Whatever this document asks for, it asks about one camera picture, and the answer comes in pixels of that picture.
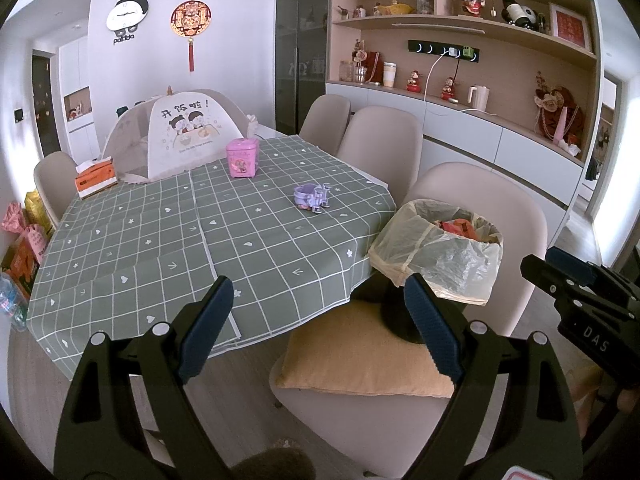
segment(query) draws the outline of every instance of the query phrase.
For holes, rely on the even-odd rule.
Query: dining table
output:
[[[253,178],[225,159],[149,184],[119,183],[67,208],[50,240],[27,326],[71,379],[92,334],[113,340],[171,322],[219,276],[234,305],[210,356],[255,344],[349,301],[396,204],[384,183],[270,128]],[[294,187],[331,186],[302,210]]]

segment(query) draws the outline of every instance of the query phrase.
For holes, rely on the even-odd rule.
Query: blue gripper pad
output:
[[[438,307],[415,276],[404,284],[404,304],[411,314],[418,332],[441,374],[449,376],[454,384],[463,377],[460,365],[460,345]]]
[[[590,286],[593,285],[595,281],[595,275],[591,270],[591,266],[562,249],[557,247],[548,248],[546,250],[545,261],[556,269],[564,272],[579,285]]]
[[[183,384],[202,371],[202,367],[216,342],[226,318],[234,303],[234,286],[230,279],[223,278],[222,282],[202,301],[206,306],[193,322],[189,332],[180,346],[180,367],[178,376]]]

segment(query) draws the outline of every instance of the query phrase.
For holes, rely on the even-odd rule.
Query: red tassel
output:
[[[189,72],[193,72],[193,41],[189,42]]]

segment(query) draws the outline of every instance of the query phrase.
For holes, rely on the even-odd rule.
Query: pink tin box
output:
[[[258,139],[234,139],[226,146],[226,161],[232,177],[255,176],[258,170]]]

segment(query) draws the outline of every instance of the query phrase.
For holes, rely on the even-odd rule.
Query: cushion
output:
[[[450,397],[425,345],[400,339],[382,323],[380,306],[350,301],[295,329],[279,388],[332,394]]]

